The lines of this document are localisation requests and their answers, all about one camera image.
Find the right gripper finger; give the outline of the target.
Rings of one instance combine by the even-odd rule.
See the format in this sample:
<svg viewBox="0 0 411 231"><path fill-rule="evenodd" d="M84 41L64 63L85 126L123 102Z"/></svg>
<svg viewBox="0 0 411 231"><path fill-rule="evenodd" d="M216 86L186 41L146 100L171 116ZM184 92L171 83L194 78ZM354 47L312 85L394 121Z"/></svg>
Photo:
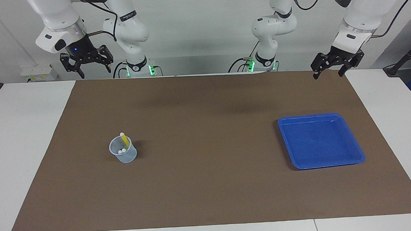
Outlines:
<svg viewBox="0 0 411 231"><path fill-rule="evenodd" d="M112 72L111 65L114 63L114 58L110 50L106 45L101 45L99 48L99 54L101 56L101 63L105 66L109 73Z"/></svg>
<svg viewBox="0 0 411 231"><path fill-rule="evenodd" d="M60 54L60 61L67 72L76 72L81 77L81 79L85 78L85 74L80 68L83 59L73 57L69 54Z"/></svg>

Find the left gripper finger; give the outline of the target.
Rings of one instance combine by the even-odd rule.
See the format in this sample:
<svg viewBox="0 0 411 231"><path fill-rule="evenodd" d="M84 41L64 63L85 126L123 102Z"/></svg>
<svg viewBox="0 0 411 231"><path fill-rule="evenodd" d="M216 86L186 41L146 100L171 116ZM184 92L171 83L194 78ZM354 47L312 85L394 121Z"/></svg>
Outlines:
<svg viewBox="0 0 411 231"><path fill-rule="evenodd" d="M348 70L353 67L357 67L364 55L365 54L362 50L358 50L358 52L351 59L343 59L342 67L338 71L339 76L343 77Z"/></svg>
<svg viewBox="0 0 411 231"><path fill-rule="evenodd" d="M314 60L311 63L311 69L313 71L313 78L317 80L320 77L320 74L329 68L330 62L329 62L330 56L328 54L323 54L323 53L318 53Z"/></svg>

